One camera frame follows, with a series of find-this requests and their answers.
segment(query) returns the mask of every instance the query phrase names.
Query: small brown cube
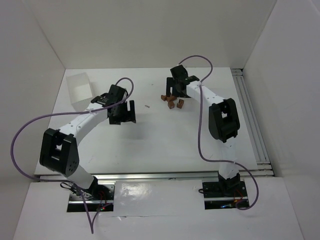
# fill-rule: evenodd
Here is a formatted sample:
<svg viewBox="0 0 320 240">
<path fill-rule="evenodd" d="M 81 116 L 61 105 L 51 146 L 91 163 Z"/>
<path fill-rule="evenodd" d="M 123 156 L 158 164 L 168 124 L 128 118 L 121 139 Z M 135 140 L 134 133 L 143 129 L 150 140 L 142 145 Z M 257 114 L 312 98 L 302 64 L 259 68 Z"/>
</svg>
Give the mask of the small brown cube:
<svg viewBox="0 0 320 240">
<path fill-rule="evenodd" d="M 182 109 L 184 103 L 185 103 L 185 100 L 179 99 L 179 102 L 176 104 L 176 107 L 178 109 Z"/>
<path fill-rule="evenodd" d="M 165 101 L 165 100 L 167 100 L 167 96 L 166 95 L 161 95 L 161 99 L 162 99 L 162 101 Z"/>
<path fill-rule="evenodd" d="M 173 109 L 173 108 L 175 107 L 175 103 L 174 103 L 173 101 L 169 101 L 169 102 L 168 102 L 168 107 L 169 107 L 170 109 Z"/>
<path fill-rule="evenodd" d="M 173 102 L 174 100 L 176 100 L 177 98 L 175 97 L 175 96 L 167 96 L 166 97 L 166 100 L 168 101 L 168 102 Z"/>
</svg>

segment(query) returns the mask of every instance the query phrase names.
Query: white floor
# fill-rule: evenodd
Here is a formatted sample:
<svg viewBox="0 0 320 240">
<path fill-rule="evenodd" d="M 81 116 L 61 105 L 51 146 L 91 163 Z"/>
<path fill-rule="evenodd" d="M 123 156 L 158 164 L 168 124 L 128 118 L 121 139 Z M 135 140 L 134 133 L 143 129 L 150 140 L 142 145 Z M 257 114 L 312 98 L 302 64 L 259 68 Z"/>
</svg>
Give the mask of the white floor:
<svg viewBox="0 0 320 240">
<path fill-rule="evenodd" d="M 252 203 L 255 185 L 245 182 Z M 14 240 L 303 240 L 283 179 L 257 182 L 258 202 L 246 211 L 205 210 L 199 180 L 116 182 L 114 212 L 99 213 L 94 235 L 85 212 L 66 212 L 68 190 L 31 183 Z"/>
<path fill-rule="evenodd" d="M 190 75 L 204 77 L 209 68 L 188 68 Z M 100 123 L 78 147 L 80 164 L 89 173 L 156 173 L 215 171 L 217 164 L 200 159 L 197 149 L 199 104 L 190 98 L 182 109 L 169 109 L 160 99 L 165 94 L 169 68 L 125 69 L 67 69 L 54 106 L 54 113 L 73 112 L 66 76 L 86 72 L 95 96 L 108 92 L 110 85 L 122 77 L 134 81 L 131 100 L 135 101 L 136 124 L 109 125 Z M 130 89 L 123 81 L 121 86 Z M 215 68 L 204 85 L 224 98 L 233 98 L 237 104 L 240 130 L 236 138 L 237 161 L 251 170 L 257 169 L 255 156 L 244 115 L 241 110 L 234 80 L 229 68 Z M 75 116 L 51 118 L 49 127 L 58 129 Z M 204 112 L 202 149 L 205 157 L 221 159 L 217 141 L 208 130 L 208 114 Z M 35 174 L 54 174 L 39 163 Z"/>
</svg>

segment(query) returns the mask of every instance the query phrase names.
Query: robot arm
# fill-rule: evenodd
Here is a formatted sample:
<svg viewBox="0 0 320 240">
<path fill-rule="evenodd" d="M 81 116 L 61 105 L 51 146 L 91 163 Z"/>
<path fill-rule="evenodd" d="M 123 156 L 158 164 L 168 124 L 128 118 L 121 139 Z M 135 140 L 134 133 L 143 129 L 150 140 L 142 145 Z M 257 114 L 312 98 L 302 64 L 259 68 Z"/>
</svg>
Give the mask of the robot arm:
<svg viewBox="0 0 320 240">
<path fill-rule="evenodd" d="M 189 76 L 182 65 L 178 65 L 170 71 L 172 77 L 168 77 L 166 80 L 166 95 L 173 95 L 177 98 L 193 98 L 200 103 L 199 85 L 202 83 L 199 78 Z M 214 139 L 218 140 L 222 159 L 235 161 L 235 137 L 240 128 L 236 103 L 232 98 L 224 99 L 203 85 L 201 85 L 201 89 L 203 107 L 208 108 L 209 132 Z M 224 192 L 240 182 L 239 170 L 232 163 L 220 163 L 218 177 Z"/>
<path fill-rule="evenodd" d="M 109 190 L 103 185 L 98 185 L 97 178 L 80 166 L 78 145 L 92 129 L 107 118 L 111 125 L 136 122 L 133 100 L 129 102 L 130 111 L 126 102 L 109 109 L 94 111 L 120 102 L 127 94 L 124 88 L 111 85 L 108 93 L 97 96 L 91 101 L 85 110 L 90 113 L 77 116 L 59 129 L 47 129 L 43 135 L 40 164 L 75 183 L 87 198 L 99 199 L 101 191 L 107 196 Z"/>
</svg>

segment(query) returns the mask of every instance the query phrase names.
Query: black bracket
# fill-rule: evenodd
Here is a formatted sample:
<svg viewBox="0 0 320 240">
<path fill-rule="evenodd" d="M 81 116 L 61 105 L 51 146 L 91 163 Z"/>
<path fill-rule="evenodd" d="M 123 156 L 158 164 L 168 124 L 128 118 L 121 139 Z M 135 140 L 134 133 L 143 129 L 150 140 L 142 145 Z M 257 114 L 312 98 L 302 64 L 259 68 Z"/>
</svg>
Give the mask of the black bracket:
<svg viewBox="0 0 320 240">
<path fill-rule="evenodd" d="M 240 175 L 237 175 L 232 179 L 224 179 L 223 177 L 219 177 L 218 181 L 203 182 L 201 193 L 205 199 L 234 197 L 235 193 L 240 193 L 243 197 L 248 196 L 245 182 L 240 181 Z"/>
<path fill-rule="evenodd" d="M 190 98 L 187 95 L 187 85 L 191 82 L 199 81 L 199 78 L 196 76 L 188 76 L 187 70 L 182 65 L 171 68 L 170 72 L 172 77 L 166 78 L 166 96 L 169 97 L 173 95 L 177 98 Z"/>
<path fill-rule="evenodd" d="M 79 165 L 77 140 L 48 128 L 43 134 L 39 162 L 42 166 L 69 177 Z"/>
<path fill-rule="evenodd" d="M 209 107 L 209 131 L 214 139 L 225 143 L 229 138 L 238 135 L 239 128 L 237 106 L 232 98 Z"/>
<path fill-rule="evenodd" d="M 120 102 L 128 94 L 123 87 L 112 84 L 109 92 L 100 96 L 96 96 L 91 100 L 91 103 L 101 104 L 102 107 L 107 107 Z M 120 125 L 121 123 L 133 122 L 136 123 L 135 101 L 129 101 L 130 111 L 128 110 L 127 102 L 123 102 L 118 106 L 108 109 L 109 124 Z"/>
</svg>

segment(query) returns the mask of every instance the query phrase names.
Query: brown block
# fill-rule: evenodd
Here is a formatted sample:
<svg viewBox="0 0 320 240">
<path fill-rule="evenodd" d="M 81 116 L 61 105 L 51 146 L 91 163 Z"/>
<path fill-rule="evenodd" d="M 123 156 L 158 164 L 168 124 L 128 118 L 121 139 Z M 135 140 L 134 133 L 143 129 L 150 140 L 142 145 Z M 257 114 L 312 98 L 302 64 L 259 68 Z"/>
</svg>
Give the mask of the brown block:
<svg viewBox="0 0 320 240">
<path fill-rule="evenodd" d="M 176 107 L 178 109 L 182 109 L 184 103 L 185 103 L 185 100 L 179 99 L 179 102 L 176 104 Z"/>
<path fill-rule="evenodd" d="M 176 100 L 177 98 L 175 97 L 175 96 L 167 96 L 166 97 L 166 100 L 168 101 L 168 102 L 173 102 L 174 100 Z"/>
<path fill-rule="evenodd" d="M 165 100 L 167 100 L 167 96 L 166 95 L 161 95 L 161 99 L 162 99 L 162 101 L 165 101 Z"/>
<path fill-rule="evenodd" d="M 173 109 L 173 108 L 175 107 L 175 103 L 174 103 L 173 101 L 169 101 L 169 102 L 168 102 L 168 107 L 169 107 L 170 109 Z"/>
</svg>

